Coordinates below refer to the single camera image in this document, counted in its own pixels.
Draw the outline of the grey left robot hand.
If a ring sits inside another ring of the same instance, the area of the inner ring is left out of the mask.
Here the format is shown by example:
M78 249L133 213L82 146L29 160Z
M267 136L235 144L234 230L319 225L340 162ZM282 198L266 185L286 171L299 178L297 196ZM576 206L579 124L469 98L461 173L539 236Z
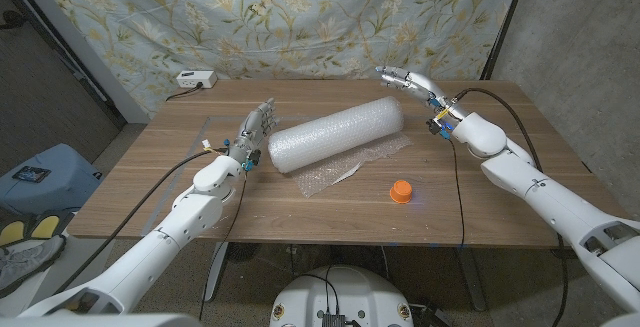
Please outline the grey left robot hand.
M275 99L269 98L251 111L240 125L238 135L228 147L227 155L245 170L257 166L261 157L261 146L277 125Z

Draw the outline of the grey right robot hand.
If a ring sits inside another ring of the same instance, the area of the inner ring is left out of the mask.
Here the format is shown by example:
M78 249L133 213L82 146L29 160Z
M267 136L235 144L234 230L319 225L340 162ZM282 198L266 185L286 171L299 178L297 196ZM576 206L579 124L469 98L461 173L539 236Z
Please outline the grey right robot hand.
M380 74L383 86L402 91L433 110L434 116L426 121L433 135L450 139L454 129L468 115L434 81L421 74L392 66L377 66L375 71Z

